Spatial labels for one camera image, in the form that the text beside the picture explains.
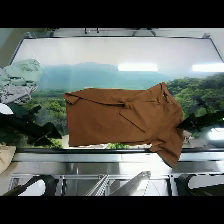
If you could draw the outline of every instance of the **mountain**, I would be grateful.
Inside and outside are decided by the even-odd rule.
[[[123,72],[117,66],[96,63],[45,66],[38,82],[39,89],[67,91],[95,88],[147,89],[170,77],[158,72]]]

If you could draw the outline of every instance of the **beige bag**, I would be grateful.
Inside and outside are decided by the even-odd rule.
[[[0,174],[10,165],[15,151],[15,146],[5,146],[0,144]]]

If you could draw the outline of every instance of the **landscape picture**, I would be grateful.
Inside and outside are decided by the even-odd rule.
[[[47,43],[49,43],[49,40],[46,42],[46,45],[44,45],[45,42],[42,41],[42,50],[44,46],[46,46],[47,49],[48,46]],[[175,49],[176,45],[173,44],[173,51],[175,52],[176,50],[176,55],[174,55],[175,57],[173,56],[169,58],[167,55],[164,55],[167,54],[167,52],[166,53],[161,52],[160,57],[158,56],[157,53],[156,56],[157,58],[154,57],[156,58],[156,60],[153,62],[158,63],[159,67],[158,71],[119,71],[118,66],[115,62],[116,58],[119,58],[119,61],[123,62],[130,60],[131,57],[129,57],[129,55],[127,56],[127,54],[124,52],[122,61],[121,55],[116,54],[116,51],[114,50],[113,52],[114,55],[112,55],[110,59],[109,58],[105,59],[103,55],[105,55],[105,57],[108,57],[107,54],[111,53],[110,51],[112,51],[113,49],[107,50],[103,48],[104,52],[99,53],[97,49],[95,49],[95,47],[92,47],[95,49],[94,50],[95,55],[94,55],[93,49],[91,51],[92,45],[88,43],[89,44],[88,46],[90,48],[89,53],[90,55],[92,54],[92,58],[89,58],[88,48],[84,43],[87,44],[88,40],[87,39],[86,41],[83,40],[82,47],[83,49],[84,48],[86,49],[84,50],[84,53],[83,52],[80,53],[81,52],[80,49],[82,48],[79,46],[80,48],[79,54],[80,58],[82,59],[79,60],[74,59],[74,63],[69,62],[67,64],[65,64],[64,62],[58,63],[58,61],[60,60],[62,61],[65,60],[64,59],[65,57],[61,55],[58,55],[55,59],[55,61],[57,62],[53,63],[53,59],[49,59],[48,57],[46,57],[46,55],[40,53],[36,49],[34,42],[33,45],[32,42],[29,42],[29,44],[31,44],[29,49],[23,48],[23,46],[21,46],[21,49],[18,51],[15,57],[15,61],[24,60],[31,57],[34,58],[34,56],[36,56],[35,59],[38,60],[42,66],[41,77],[40,80],[37,82],[38,90],[36,90],[32,94],[32,100],[23,105],[23,107],[26,109],[31,109],[37,105],[41,105],[42,109],[36,115],[35,118],[35,122],[37,124],[44,125],[46,122],[52,122],[54,123],[57,130],[61,133],[62,136],[67,136],[68,129],[67,129],[66,103],[64,100],[64,93],[92,87],[145,90],[158,83],[165,82],[167,84],[170,93],[182,105],[185,117],[187,117],[192,112],[196,113],[197,116],[201,116],[206,113],[205,109],[197,107],[195,100],[198,97],[201,97],[203,100],[205,100],[212,111],[224,108],[224,73],[221,72],[194,73],[190,70],[193,64],[198,63],[202,64],[203,62],[204,63],[221,62],[221,59],[219,58],[215,49],[210,48],[210,45],[208,43],[206,45],[205,42],[202,42],[201,45],[201,48],[206,46],[208,48],[207,51],[209,53],[209,56],[204,57],[204,60],[202,58],[203,54],[205,54],[204,49],[201,49],[202,51],[201,54],[199,54],[200,52],[197,52],[198,54],[197,57],[195,56],[195,58],[192,59],[190,58],[189,53],[188,56],[182,56],[184,52],[181,53],[180,49]],[[197,40],[195,45],[199,46],[197,51],[200,51],[200,44],[198,43],[200,42],[198,42]],[[183,42],[182,44],[183,47],[185,47],[185,49],[190,48],[192,54],[194,54],[194,49],[192,48],[193,42],[190,42],[189,44],[188,41],[186,41],[185,43]],[[52,46],[52,49],[50,48],[50,50],[52,50],[52,55],[53,57],[55,57],[55,55],[53,54],[53,47],[54,45]],[[144,48],[142,49],[142,52],[139,53],[135,52],[135,59],[133,59],[132,57],[132,60],[137,62],[139,61],[145,62],[147,60],[149,61],[152,60],[153,54],[151,52],[149,58],[147,58],[147,53],[145,53],[147,50],[149,49]],[[85,56],[84,54],[86,54],[87,57],[86,61],[84,61],[83,59]],[[182,62],[181,66],[183,69],[181,69],[180,64],[177,64],[177,66],[175,67],[175,63],[177,63],[175,62],[175,60],[178,62]],[[16,144],[20,147],[30,147],[26,143],[26,138],[24,136],[21,137],[21,135],[18,133],[15,134],[13,139],[14,140],[12,142],[14,143],[16,142]],[[48,147],[55,147],[55,148],[63,147],[61,142],[58,140],[53,141],[53,143],[54,144],[52,146]]]

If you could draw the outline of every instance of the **forest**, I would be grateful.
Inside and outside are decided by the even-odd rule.
[[[224,108],[224,74],[216,74],[206,78],[185,77],[182,79],[175,79],[168,81],[167,87],[174,98],[182,105],[185,117],[192,112],[196,113],[197,116],[201,116],[206,113],[204,108],[197,106],[196,99],[198,97],[205,100],[213,112]],[[41,105],[42,109],[36,115],[35,122],[39,125],[52,122],[61,135],[67,135],[66,103],[64,100],[65,92],[67,91],[52,89],[38,90],[33,93],[32,100],[27,104],[24,104],[23,107],[31,109],[37,105]],[[11,141],[11,144],[13,142],[13,144],[19,144],[20,147],[29,147],[25,144],[24,137],[22,138],[21,135],[17,134],[13,137],[12,133],[4,132],[5,131],[3,130],[0,131],[2,142]],[[61,145],[58,141],[54,141],[53,145],[48,147],[60,148]]]

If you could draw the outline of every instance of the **brown shirt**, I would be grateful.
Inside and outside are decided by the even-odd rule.
[[[170,166],[179,159],[182,108],[165,83],[147,90],[90,88],[66,93],[69,146],[150,144]]]

